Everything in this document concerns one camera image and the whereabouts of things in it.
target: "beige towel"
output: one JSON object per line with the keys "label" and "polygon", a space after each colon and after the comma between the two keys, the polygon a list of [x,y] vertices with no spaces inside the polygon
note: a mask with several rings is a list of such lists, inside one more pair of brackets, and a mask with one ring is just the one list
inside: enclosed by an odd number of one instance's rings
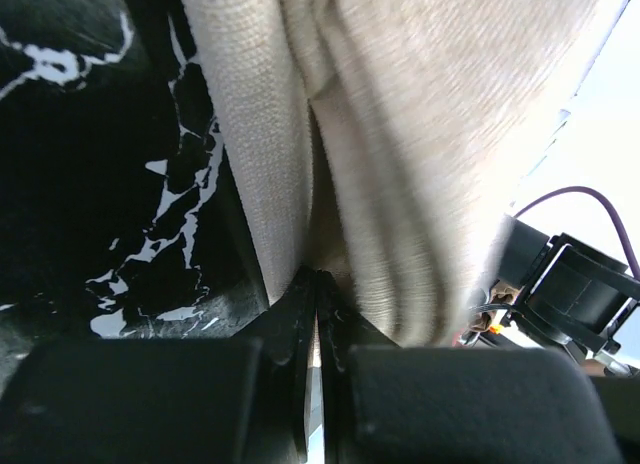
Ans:
{"label": "beige towel", "polygon": [[349,272],[312,110],[358,306],[450,342],[598,0],[183,1],[270,298],[307,250]]}

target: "beige fabric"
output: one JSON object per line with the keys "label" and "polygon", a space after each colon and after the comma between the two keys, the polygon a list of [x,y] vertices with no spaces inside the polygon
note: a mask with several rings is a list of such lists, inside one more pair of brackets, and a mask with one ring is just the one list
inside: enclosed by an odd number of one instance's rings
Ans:
{"label": "beige fabric", "polygon": [[449,341],[598,0],[183,1],[270,298],[305,249],[348,270],[310,103],[362,312]]}

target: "black marble surface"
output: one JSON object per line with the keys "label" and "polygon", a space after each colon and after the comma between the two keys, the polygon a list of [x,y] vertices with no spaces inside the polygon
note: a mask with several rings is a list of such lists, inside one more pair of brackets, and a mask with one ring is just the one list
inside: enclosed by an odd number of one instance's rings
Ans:
{"label": "black marble surface", "polygon": [[34,344],[267,306],[179,0],[0,0],[0,382]]}

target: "cloth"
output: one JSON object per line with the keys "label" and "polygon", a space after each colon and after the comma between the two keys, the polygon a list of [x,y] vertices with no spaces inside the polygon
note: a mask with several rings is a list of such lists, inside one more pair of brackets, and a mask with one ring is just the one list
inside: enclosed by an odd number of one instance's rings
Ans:
{"label": "cloth", "polygon": [[599,0],[183,2],[270,299],[306,258],[396,342],[451,342]]}

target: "purple cable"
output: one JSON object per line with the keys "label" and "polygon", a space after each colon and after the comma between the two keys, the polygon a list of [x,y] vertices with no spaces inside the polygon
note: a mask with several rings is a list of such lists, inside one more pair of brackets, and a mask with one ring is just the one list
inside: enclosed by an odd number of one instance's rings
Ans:
{"label": "purple cable", "polygon": [[527,212],[529,209],[537,206],[538,204],[546,201],[547,199],[551,199],[552,197],[556,197],[561,194],[569,194],[573,192],[587,194],[597,199],[598,202],[604,206],[604,208],[607,211],[607,214],[609,214],[609,217],[613,222],[614,227],[616,228],[616,232],[618,233],[618,237],[620,238],[620,244],[622,244],[622,250],[624,251],[624,255],[627,258],[627,262],[629,262],[629,268],[631,269],[631,273],[633,274],[633,277],[640,280],[640,265],[638,265],[638,260],[636,259],[636,255],[633,252],[633,246],[631,245],[631,241],[629,240],[629,235],[627,234],[627,231],[624,228],[622,219],[620,219],[620,215],[616,211],[615,207],[613,207],[613,204],[611,204],[609,199],[604,197],[595,189],[591,189],[590,187],[585,187],[585,186],[569,186],[569,187],[563,187],[562,189],[557,189],[553,192],[550,192],[549,194],[545,194],[544,196],[539,197],[532,203],[527,204],[525,207],[523,207],[518,212],[516,212],[514,217],[517,219],[522,214]]}

